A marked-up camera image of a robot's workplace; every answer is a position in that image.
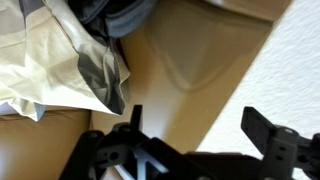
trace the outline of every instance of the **white wall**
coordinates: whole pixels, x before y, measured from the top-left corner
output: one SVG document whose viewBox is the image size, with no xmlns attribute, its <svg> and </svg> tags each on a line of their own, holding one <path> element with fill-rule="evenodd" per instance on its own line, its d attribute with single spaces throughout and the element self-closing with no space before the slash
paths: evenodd
<svg viewBox="0 0 320 180">
<path fill-rule="evenodd" d="M 320 132 L 319 0 L 293 1 L 198 150 L 261 157 L 240 129 L 244 106 L 307 138 Z"/>
</svg>

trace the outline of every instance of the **leather cushion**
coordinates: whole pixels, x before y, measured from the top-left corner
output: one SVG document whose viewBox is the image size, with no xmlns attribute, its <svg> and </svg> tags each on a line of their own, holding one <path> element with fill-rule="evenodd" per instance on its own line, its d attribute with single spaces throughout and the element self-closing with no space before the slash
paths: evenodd
<svg viewBox="0 0 320 180">
<path fill-rule="evenodd" d="M 58 179 L 90 111 L 50 111 L 39 122 L 0 116 L 0 179 Z"/>
</svg>

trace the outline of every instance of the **fabric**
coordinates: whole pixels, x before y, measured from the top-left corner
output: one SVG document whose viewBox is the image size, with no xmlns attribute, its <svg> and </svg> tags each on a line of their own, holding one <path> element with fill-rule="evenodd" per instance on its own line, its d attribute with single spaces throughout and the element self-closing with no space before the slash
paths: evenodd
<svg viewBox="0 0 320 180">
<path fill-rule="evenodd" d="M 121 56 L 86 33 L 65 1 L 46 3 L 0 2 L 0 104 L 34 120 L 44 105 L 122 114 Z"/>
<path fill-rule="evenodd" d="M 50 111 L 39 122 L 0 116 L 0 179 L 58 179 L 89 121 L 88 110 Z"/>
<path fill-rule="evenodd" d="M 157 0 L 69 0 L 79 21 L 92 34 L 120 38 L 137 29 Z"/>
</svg>

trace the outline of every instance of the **black plastic part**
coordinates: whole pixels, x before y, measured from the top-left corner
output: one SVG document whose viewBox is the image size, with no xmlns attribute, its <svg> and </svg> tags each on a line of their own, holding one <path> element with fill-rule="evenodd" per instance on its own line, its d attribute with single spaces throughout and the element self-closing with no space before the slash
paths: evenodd
<svg viewBox="0 0 320 180">
<path fill-rule="evenodd" d="M 130 123 L 116 124 L 106 136 L 84 133 L 60 179 L 100 179 L 105 169 L 120 165 L 139 180 L 289 180 L 301 168 L 320 180 L 320 134 L 312 140 L 287 127 L 275 126 L 252 107 L 246 107 L 241 127 L 264 154 L 263 160 L 241 154 L 179 152 L 160 139 L 149 139 L 142 129 L 142 106 L 135 106 Z"/>
<path fill-rule="evenodd" d="M 83 133 L 74 148 L 60 180 L 91 180 L 101 177 L 103 171 L 95 168 L 94 155 L 99 141 L 104 137 L 100 131 L 87 131 Z"/>
<path fill-rule="evenodd" d="M 265 154 L 269 138 L 273 136 L 276 127 L 253 107 L 245 107 L 241 129 L 261 154 Z"/>
</svg>

